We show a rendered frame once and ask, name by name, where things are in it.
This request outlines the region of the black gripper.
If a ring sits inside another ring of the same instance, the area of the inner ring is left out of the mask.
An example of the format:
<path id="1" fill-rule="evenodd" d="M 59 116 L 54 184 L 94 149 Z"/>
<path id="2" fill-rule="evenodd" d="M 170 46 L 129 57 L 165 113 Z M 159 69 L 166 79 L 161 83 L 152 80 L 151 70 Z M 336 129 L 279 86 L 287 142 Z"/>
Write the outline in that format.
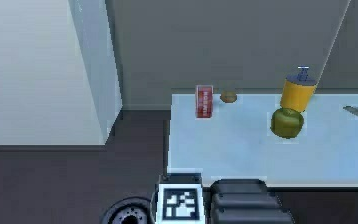
<path id="1" fill-rule="evenodd" d="M 145 197 L 119 200 L 105 211 L 101 224 L 155 224 L 151 216 L 150 200 Z"/>

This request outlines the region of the yellow bottle with blue pump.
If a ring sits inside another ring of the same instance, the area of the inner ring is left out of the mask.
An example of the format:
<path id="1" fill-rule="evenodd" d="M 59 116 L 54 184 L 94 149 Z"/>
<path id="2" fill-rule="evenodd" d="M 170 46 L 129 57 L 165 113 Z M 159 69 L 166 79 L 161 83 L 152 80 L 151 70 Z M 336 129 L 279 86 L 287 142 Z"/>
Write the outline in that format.
<path id="1" fill-rule="evenodd" d="M 308 66 L 299 66 L 298 69 L 297 74 L 285 78 L 280 106 L 304 112 L 315 92 L 317 81 L 308 75 Z"/>

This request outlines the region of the red box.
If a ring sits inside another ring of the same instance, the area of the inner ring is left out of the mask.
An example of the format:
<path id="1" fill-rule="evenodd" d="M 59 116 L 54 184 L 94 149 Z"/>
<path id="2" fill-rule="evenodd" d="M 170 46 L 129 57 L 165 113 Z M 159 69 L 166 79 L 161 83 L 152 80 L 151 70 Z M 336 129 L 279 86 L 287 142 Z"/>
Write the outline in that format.
<path id="1" fill-rule="evenodd" d="M 213 112 L 213 86 L 197 85 L 195 92 L 197 118 L 211 118 Z"/>

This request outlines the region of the small brown ham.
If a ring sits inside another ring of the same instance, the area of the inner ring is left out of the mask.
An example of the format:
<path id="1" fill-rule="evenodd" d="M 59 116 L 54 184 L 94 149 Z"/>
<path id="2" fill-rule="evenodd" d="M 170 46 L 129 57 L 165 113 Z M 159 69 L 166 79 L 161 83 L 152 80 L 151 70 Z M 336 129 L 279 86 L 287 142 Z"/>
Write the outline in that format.
<path id="1" fill-rule="evenodd" d="M 220 99 L 224 103 L 234 103 L 237 100 L 237 94 L 234 91 L 223 91 Z"/>

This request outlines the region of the pale blue table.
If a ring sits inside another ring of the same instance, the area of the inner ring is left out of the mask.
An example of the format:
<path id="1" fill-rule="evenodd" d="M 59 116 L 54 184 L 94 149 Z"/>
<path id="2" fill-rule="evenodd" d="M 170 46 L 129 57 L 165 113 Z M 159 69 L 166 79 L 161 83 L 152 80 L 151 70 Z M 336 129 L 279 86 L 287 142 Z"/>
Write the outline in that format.
<path id="1" fill-rule="evenodd" d="M 199 172 L 210 185 L 223 178 L 262 179 L 271 187 L 358 187 L 358 94 L 316 94 L 299 135 L 270 130 L 278 94 L 214 96 L 213 115 L 195 117 L 195 96 L 174 94 L 167 170 Z"/>

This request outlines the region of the green apple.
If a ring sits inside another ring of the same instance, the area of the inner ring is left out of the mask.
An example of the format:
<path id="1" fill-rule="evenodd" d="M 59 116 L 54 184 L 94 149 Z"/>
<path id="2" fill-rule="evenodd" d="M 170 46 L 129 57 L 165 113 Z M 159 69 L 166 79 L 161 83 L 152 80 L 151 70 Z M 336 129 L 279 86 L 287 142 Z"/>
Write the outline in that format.
<path id="1" fill-rule="evenodd" d="M 279 108 L 271 117 L 270 130 L 278 137 L 295 138 L 304 125 L 303 115 L 290 108 Z"/>

